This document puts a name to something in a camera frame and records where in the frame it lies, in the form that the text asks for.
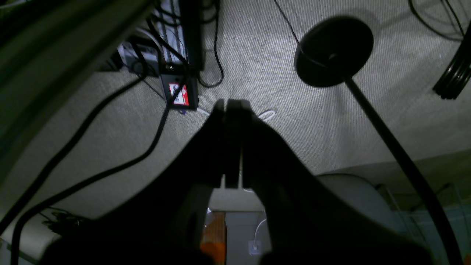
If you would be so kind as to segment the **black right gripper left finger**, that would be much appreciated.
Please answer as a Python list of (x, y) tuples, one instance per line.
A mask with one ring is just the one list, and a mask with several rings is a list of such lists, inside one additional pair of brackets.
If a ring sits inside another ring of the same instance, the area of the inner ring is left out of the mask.
[(222, 182), (224, 100), (173, 162), (118, 208), (50, 245), (42, 265), (213, 265), (200, 241)]

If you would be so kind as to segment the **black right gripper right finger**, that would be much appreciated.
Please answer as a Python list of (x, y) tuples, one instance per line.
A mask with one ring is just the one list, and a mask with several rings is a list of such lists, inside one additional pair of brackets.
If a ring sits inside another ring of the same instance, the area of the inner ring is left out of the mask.
[(330, 191), (249, 101), (229, 99), (228, 141), (241, 149), (243, 185), (268, 218), (272, 251), (262, 265), (432, 265), (429, 252)]

